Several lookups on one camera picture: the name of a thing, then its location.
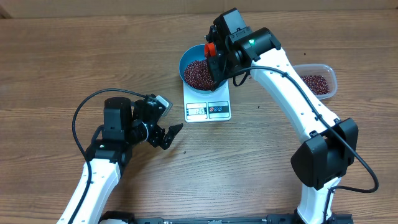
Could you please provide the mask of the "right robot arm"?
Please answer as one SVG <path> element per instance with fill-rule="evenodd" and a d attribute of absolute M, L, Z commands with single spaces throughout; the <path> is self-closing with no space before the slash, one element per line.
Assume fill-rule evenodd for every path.
<path fill-rule="evenodd" d="M 288 117 L 300 147 L 291 165 L 302 182 L 301 201 L 287 223 L 352 223 L 351 215 L 331 212 L 333 192 L 354 162 L 358 127 L 330 111 L 291 66 L 267 28 L 245 24 L 236 8 L 218 16 L 205 37 L 205 57 L 213 89 L 238 75 L 252 76 Z"/>

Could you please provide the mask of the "red measuring scoop blue handle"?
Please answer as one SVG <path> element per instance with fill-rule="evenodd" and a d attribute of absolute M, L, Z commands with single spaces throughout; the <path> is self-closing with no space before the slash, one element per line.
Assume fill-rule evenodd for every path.
<path fill-rule="evenodd" d="M 205 44 L 204 54 L 206 58 L 216 56 L 216 47 L 213 42 Z"/>

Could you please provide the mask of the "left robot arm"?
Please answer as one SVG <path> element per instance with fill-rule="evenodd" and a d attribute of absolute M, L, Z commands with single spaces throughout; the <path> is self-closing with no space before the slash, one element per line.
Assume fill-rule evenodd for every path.
<path fill-rule="evenodd" d="M 111 192 L 132 159 L 133 148 L 147 141 L 168 149 L 183 124 L 161 128 L 157 123 L 172 107 L 160 95 L 146 95 L 135 102 L 112 97 L 104 102 L 104 123 L 98 126 L 83 155 L 80 181 L 59 223 L 134 223 L 128 212 L 105 211 Z"/>

